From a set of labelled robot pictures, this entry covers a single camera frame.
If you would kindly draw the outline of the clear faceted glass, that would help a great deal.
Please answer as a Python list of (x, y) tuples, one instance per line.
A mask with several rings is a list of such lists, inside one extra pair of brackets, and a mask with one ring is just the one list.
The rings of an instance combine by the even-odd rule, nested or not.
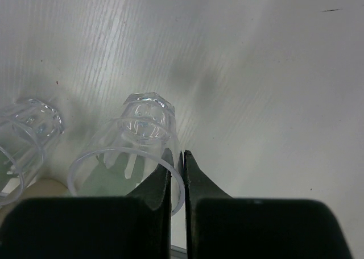
[(63, 132), (57, 109), (38, 99), (1, 109), (1, 206), (19, 199)]
[(157, 93), (135, 93), (127, 97), (121, 109), (121, 116), (102, 125), (72, 162), (67, 176), (69, 193), (81, 197), (77, 192), (97, 166), (97, 155), (103, 153), (106, 166), (111, 166), (119, 153), (137, 154), (145, 158), (143, 180), (137, 187), (158, 168), (169, 173), (171, 214), (175, 215), (185, 199), (175, 108)]

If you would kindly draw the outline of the tall green plastic cup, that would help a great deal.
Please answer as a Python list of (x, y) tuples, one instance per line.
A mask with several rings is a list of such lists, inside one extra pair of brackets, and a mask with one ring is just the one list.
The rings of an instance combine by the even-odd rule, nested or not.
[(145, 158), (142, 156), (119, 153), (111, 166), (106, 166), (103, 153), (96, 160), (97, 166), (77, 192), (81, 197), (125, 196), (143, 180)]

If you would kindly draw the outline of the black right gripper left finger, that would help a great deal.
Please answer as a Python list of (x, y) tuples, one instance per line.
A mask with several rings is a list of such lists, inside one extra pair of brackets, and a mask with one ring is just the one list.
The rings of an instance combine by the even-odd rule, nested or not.
[(171, 174), (125, 197), (31, 198), (1, 225), (2, 258), (169, 258)]

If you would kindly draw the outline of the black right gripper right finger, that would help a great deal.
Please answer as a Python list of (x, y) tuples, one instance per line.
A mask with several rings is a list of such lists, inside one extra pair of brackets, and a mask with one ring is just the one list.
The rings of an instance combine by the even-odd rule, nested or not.
[(189, 258), (351, 258), (330, 208), (310, 199), (233, 198), (184, 153)]

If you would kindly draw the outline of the beige plastic cup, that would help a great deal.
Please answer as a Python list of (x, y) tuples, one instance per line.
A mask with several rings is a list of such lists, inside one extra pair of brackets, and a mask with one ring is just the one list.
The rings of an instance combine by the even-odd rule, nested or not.
[(25, 189), (24, 198), (59, 197), (68, 191), (67, 187), (54, 179), (42, 178)]

